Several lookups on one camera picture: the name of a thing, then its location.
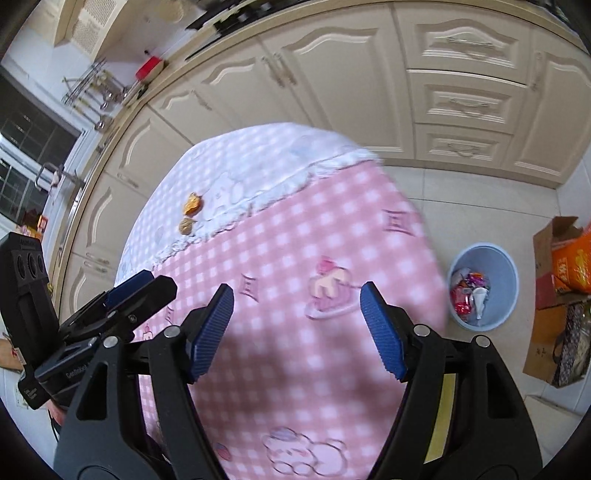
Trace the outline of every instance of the cabinet door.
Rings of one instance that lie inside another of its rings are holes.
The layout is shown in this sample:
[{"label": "cabinet door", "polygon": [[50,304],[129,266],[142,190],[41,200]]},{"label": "cabinet door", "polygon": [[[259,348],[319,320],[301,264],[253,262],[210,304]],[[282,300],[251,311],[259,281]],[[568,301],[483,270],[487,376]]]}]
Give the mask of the cabinet door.
[{"label": "cabinet door", "polygon": [[535,29],[530,88],[507,170],[565,182],[591,140],[591,59]]},{"label": "cabinet door", "polygon": [[116,270],[127,237],[146,202],[146,198],[103,173],[82,214],[73,252]]},{"label": "cabinet door", "polygon": [[232,125],[309,124],[289,85],[257,39],[216,55],[188,74],[204,102]]},{"label": "cabinet door", "polygon": [[119,140],[105,171],[148,198],[191,146],[150,108],[144,108]]},{"label": "cabinet door", "polygon": [[71,253],[61,289],[60,323],[115,285],[115,270]]},{"label": "cabinet door", "polygon": [[305,18],[261,36],[317,127],[414,158],[404,61],[388,5]]},{"label": "cabinet door", "polygon": [[525,83],[530,25],[483,8],[396,2],[408,68],[480,73]]},{"label": "cabinet door", "polygon": [[182,78],[151,102],[150,107],[192,143],[240,128],[211,101],[206,101],[186,78]]}]

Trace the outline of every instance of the candy wrapper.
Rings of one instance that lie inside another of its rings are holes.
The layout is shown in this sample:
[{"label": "candy wrapper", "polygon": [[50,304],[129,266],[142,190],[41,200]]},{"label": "candy wrapper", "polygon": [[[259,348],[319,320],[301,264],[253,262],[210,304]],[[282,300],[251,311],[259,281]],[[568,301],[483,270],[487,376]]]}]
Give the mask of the candy wrapper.
[{"label": "candy wrapper", "polygon": [[453,273],[450,283],[450,297],[455,312],[464,322],[477,325],[491,289],[488,278],[470,268],[460,268]]}]

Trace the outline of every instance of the drawer handle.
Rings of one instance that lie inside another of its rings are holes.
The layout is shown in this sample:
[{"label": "drawer handle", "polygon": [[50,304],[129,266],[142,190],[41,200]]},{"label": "drawer handle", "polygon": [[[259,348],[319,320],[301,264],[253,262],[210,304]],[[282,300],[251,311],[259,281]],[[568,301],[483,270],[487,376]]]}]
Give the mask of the drawer handle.
[{"label": "drawer handle", "polygon": [[201,95],[199,95],[199,94],[198,94],[197,92],[195,92],[195,91],[193,91],[193,93],[194,93],[194,95],[197,97],[197,102],[199,103],[199,105],[201,105],[202,107],[204,107],[204,108],[205,108],[205,110],[208,110],[208,111],[210,111],[210,112],[213,110],[213,108],[211,108],[211,107],[209,106],[209,103],[207,103],[205,100],[203,100],[203,97],[201,97]]},{"label": "drawer handle", "polygon": [[479,42],[472,40],[465,40],[464,38],[448,37],[447,43],[455,43],[459,45],[466,45],[467,47],[491,48],[496,50],[496,45],[493,42]]},{"label": "drawer handle", "polygon": [[478,151],[480,151],[480,147],[478,147],[477,145],[471,145],[467,148],[461,148],[462,146],[465,147],[465,145],[457,143],[450,142],[447,144],[447,147],[450,150],[454,151],[458,155],[461,155],[462,157],[473,157]]},{"label": "drawer handle", "polygon": [[100,263],[102,265],[109,265],[109,261],[105,260],[104,258],[101,257],[95,257],[94,255],[90,254],[90,253],[86,253],[86,258],[90,258],[91,260]]},{"label": "drawer handle", "polygon": [[84,260],[84,266],[92,268],[93,270],[96,270],[98,273],[107,273],[109,271],[105,267],[97,267],[96,265],[93,265],[92,263],[86,260]]},{"label": "drawer handle", "polygon": [[450,99],[449,103],[467,108],[490,108],[491,106],[491,104],[487,102],[467,102],[466,100],[458,100],[457,98]]},{"label": "drawer handle", "polygon": [[283,79],[277,73],[271,61],[267,57],[263,57],[261,60],[265,65],[267,65],[267,68],[269,69],[269,75],[271,75],[271,78],[275,80],[275,83],[279,85],[281,88],[285,88],[285,83],[283,82]]},{"label": "drawer handle", "polygon": [[297,85],[296,76],[293,74],[293,72],[287,66],[287,63],[285,63],[283,56],[280,53],[275,53],[275,58],[277,59],[277,61],[279,63],[281,63],[281,68],[283,68],[283,73],[285,74],[287,79],[290,81],[290,83],[292,85]]},{"label": "drawer handle", "polygon": [[540,86],[543,74],[544,54],[540,51],[535,52],[534,61],[534,80],[531,82],[532,91],[536,91]]},{"label": "drawer handle", "polygon": [[139,184],[137,182],[134,182],[133,180],[131,180],[128,176],[123,175],[122,173],[118,173],[117,178],[120,180],[123,180],[125,183],[128,183],[133,188],[139,189]]}]

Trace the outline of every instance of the trash bin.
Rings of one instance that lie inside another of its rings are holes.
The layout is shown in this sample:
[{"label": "trash bin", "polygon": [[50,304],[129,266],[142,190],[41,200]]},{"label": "trash bin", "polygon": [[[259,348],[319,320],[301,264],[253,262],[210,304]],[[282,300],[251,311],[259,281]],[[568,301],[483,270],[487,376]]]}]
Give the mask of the trash bin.
[{"label": "trash bin", "polygon": [[468,267],[489,279],[484,313],[476,325],[464,322],[455,312],[449,298],[449,310],[454,320],[474,332],[486,332],[503,323],[513,312],[519,296],[519,275],[513,259],[501,247],[493,244],[474,244],[462,251],[452,262],[447,273],[447,285],[451,286],[452,274],[459,268]]}]

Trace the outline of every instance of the orange package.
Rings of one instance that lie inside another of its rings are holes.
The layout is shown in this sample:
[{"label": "orange package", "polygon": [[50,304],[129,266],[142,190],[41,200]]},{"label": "orange package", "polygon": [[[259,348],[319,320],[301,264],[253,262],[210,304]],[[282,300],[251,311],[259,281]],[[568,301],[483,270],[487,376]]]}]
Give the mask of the orange package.
[{"label": "orange package", "polygon": [[552,270],[573,290],[591,293],[591,231],[552,252]]}]

